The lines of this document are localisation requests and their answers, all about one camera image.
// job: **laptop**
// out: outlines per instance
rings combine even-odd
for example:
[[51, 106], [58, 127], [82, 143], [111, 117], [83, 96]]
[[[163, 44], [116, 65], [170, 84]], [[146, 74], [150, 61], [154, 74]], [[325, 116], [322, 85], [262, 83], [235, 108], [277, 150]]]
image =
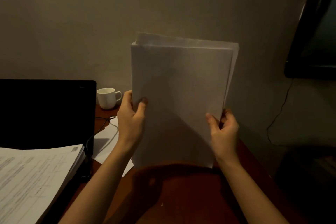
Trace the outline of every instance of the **laptop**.
[[[93, 80], [0, 79], [0, 147], [48, 149], [84, 144], [94, 134]], [[93, 140], [86, 154], [92, 155]]]

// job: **desk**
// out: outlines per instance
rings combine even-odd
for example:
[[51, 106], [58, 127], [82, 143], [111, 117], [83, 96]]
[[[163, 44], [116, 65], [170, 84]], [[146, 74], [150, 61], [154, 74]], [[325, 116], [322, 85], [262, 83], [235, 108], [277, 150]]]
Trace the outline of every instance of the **desk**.
[[[96, 116], [116, 115], [117, 109]], [[96, 119], [98, 130], [103, 120]], [[289, 205], [267, 171], [239, 140], [241, 164], [290, 223], [306, 221]], [[93, 161], [97, 171], [100, 164]], [[81, 184], [71, 203], [84, 188]], [[168, 165], [135, 170], [120, 181], [104, 223], [247, 223], [218, 165], [214, 168]]]

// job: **loose paper on desk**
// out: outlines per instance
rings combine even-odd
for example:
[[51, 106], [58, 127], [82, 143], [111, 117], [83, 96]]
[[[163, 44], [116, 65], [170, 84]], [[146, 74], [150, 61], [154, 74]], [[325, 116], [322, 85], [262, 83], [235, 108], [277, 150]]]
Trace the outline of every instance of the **loose paper on desk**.
[[[105, 129], [94, 136], [93, 159], [103, 164], [116, 145], [118, 137], [118, 117], [115, 117]], [[122, 176], [124, 177], [132, 167], [133, 162], [130, 159]]]
[[78, 169], [83, 149], [0, 148], [0, 223], [35, 224]]
[[237, 43], [138, 33], [131, 45], [133, 106], [144, 96], [149, 104], [135, 167], [212, 167], [205, 114], [220, 119], [238, 50]]

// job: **person's left hand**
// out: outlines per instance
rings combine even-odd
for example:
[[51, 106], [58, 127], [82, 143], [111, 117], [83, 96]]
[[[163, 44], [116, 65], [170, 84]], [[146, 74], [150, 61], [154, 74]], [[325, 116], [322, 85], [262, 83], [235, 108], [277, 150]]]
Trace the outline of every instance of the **person's left hand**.
[[132, 91], [124, 93], [118, 111], [119, 139], [118, 143], [123, 144], [128, 150], [134, 151], [145, 131], [145, 110], [148, 100], [143, 98], [138, 105], [136, 112], [132, 107]]

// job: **wall-mounted television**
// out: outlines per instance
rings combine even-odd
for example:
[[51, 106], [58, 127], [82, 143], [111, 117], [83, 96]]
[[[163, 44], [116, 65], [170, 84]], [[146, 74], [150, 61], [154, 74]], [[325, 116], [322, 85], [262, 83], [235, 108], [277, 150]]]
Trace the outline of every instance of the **wall-mounted television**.
[[307, 0], [285, 64], [289, 78], [336, 80], [336, 0]]

